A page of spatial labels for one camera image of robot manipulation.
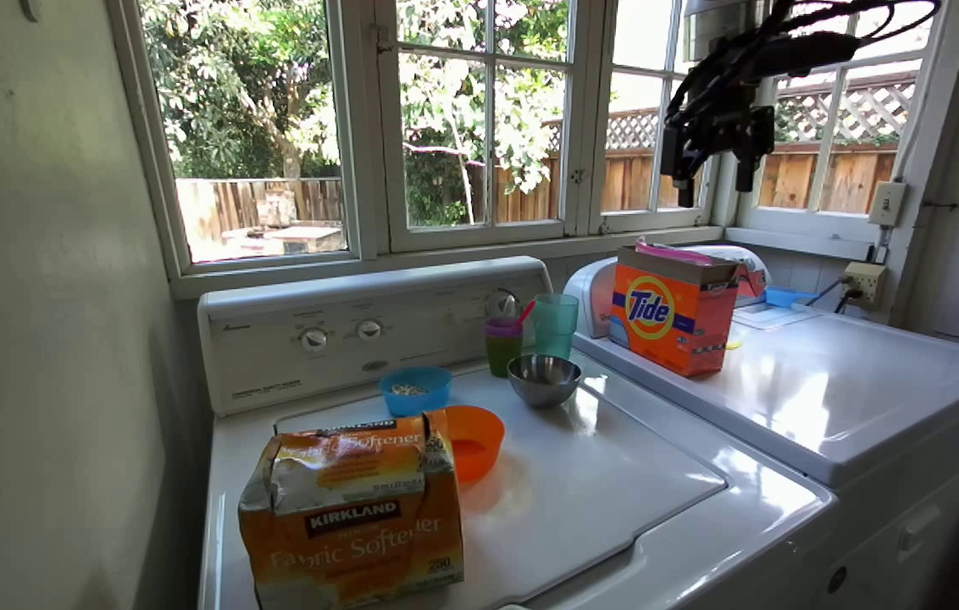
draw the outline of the cardboard box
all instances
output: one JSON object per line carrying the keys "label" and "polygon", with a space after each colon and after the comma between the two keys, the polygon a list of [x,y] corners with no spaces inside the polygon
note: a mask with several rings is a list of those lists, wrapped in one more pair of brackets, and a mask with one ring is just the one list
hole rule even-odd
{"label": "cardboard box", "polygon": [[733,261],[671,246],[623,246],[615,253],[615,336],[631,352],[681,377],[722,370],[735,293]]}
{"label": "cardboard box", "polygon": [[447,441],[426,415],[278,435],[239,496],[265,610],[370,605],[465,575]]}

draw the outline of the window sill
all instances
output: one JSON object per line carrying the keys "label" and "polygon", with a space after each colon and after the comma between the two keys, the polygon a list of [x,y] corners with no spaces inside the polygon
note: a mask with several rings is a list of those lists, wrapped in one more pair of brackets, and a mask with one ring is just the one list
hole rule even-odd
{"label": "window sill", "polygon": [[558,239],[525,239],[525,245],[387,253],[371,261],[341,257],[341,261],[293,261],[293,265],[273,265],[273,267],[204,267],[196,275],[173,279],[173,297],[196,301],[199,293],[225,292],[225,287],[280,284],[280,281],[305,281],[305,279],[513,257],[513,253],[532,253],[541,261],[604,257],[604,253],[615,253],[615,246],[623,245],[636,245],[641,236],[646,236],[652,245],[701,245],[701,239],[719,239],[722,231],[719,226],[679,226],[679,231],[641,231],[641,235],[606,235],[606,236],[558,236]]}
{"label": "window sill", "polygon": [[757,226],[724,226],[722,235],[733,245],[768,246],[768,250],[796,250],[812,257],[837,261],[866,261],[871,239],[846,239],[839,235],[792,235],[792,231],[757,231]]}

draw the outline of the white wall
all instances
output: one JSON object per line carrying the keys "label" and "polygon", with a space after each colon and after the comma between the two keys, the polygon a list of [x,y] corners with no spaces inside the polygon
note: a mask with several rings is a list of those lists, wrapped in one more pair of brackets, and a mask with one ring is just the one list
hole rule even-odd
{"label": "white wall", "polygon": [[100,0],[0,0],[0,605],[190,605],[185,352]]}

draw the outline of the small bottle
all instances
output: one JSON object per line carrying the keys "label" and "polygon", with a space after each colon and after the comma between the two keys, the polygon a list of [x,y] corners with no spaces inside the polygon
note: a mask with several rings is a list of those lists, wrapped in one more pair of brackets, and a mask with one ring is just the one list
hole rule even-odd
{"label": "small bottle", "polygon": [[485,360],[492,377],[509,377],[520,350],[520,319],[513,292],[500,292],[485,319]]}

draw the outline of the electrical outlet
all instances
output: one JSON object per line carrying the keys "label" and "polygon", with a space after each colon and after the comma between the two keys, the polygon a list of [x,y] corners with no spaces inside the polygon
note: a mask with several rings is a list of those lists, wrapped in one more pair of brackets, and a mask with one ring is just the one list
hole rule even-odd
{"label": "electrical outlet", "polygon": [[854,261],[854,265],[845,267],[845,279],[862,292],[863,305],[876,305],[881,284],[883,284],[881,265]]}
{"label": "electrical outlet", "polygon": [[903,197],[903,183],[881,183],[871,202],[871,224],[895,226],[899,212],[903,211]]}

